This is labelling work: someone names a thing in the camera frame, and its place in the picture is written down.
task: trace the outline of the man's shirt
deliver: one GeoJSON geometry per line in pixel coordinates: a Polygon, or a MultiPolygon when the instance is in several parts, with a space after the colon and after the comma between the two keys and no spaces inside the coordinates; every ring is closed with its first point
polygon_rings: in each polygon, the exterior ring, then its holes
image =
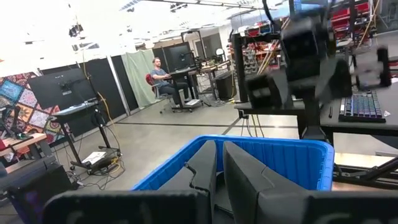
{"type": "Polygon", "coordinates": [[[151,75],[152,79],[154,80],[155,84],[159,84],[160,86],[164,86],[164,85],[168,85],[169,84],[165,80],[156,80],[154,78],[154,75],[160,75],[160,76],[166,75],[166,72],[163,69],[160,69],[160,70],[153,69],[152,71],[150,71],[150,75],[151,75]]]}

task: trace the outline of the colorful quilt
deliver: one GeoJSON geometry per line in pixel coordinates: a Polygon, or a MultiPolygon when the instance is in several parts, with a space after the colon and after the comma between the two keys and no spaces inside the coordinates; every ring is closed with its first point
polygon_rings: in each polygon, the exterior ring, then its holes
{"type": "MultiPolygon", "coordinates": [[[[47,135],[47,141],[52,143],[64,137],[61,126],[58,123],[47,121],[48,116],[60,111],[58,106],[41,108],[33,91],[27,83],[28,79],[35,78],[32,72],[11,75],[0,78],[0,108],[5,105],[20,106],[17,127],[21,131],[36,129],[39,133],[47,135]]],[[[11,113],[7,119],[7,125],[12,124],[14,114],[11,113]]]]}

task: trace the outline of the green curtain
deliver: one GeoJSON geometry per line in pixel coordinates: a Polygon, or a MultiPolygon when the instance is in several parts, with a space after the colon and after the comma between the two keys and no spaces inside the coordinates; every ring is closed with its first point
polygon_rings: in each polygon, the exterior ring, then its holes
{"type": "Polygon", "coordinates": [[[139,50],[122,55],[124,68],[140,109],[157,101],[152,88],[145,80],[146,74],[154,68],[153,59],[152,50],[139,50]]]}

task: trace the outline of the office chair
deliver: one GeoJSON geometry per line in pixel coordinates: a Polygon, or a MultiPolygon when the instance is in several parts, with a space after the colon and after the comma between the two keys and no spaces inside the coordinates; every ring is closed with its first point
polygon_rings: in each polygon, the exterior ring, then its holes
{"type": "Polygon", "coordinates": [[[169,101],[169,103],[164,105],[163,110],[159,111],[159,113],[162,114],[163,111],[166,110],[166,106],[172,107],[172,100],[171,99],[172,99],[173,96],[170,95],[170,94],[166,94],[166,93],[165,94],[160,94],[159,93],[160,85],[159,84],[155,84],[154,80],[152,79],[152,77],[151,77],[151,75],[149,73],[145,76],[145,81],[148,83],[148,85],[150,85],[150,87],[152,87],[152,91],[155,93],[155,98],[156,99],[159,99],[159,100],[168,99],[168,101],[169,101]]]}

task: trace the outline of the rgb keyboard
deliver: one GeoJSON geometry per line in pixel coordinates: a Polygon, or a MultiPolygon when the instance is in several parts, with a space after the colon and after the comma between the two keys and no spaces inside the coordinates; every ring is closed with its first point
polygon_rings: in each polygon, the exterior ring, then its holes
{"type": "Polygon", "coordinates": [[[385,123],[377,94],[374,90],[358,91],[353,88],[353,95],[341,100],[339,121],[385,123]]]}

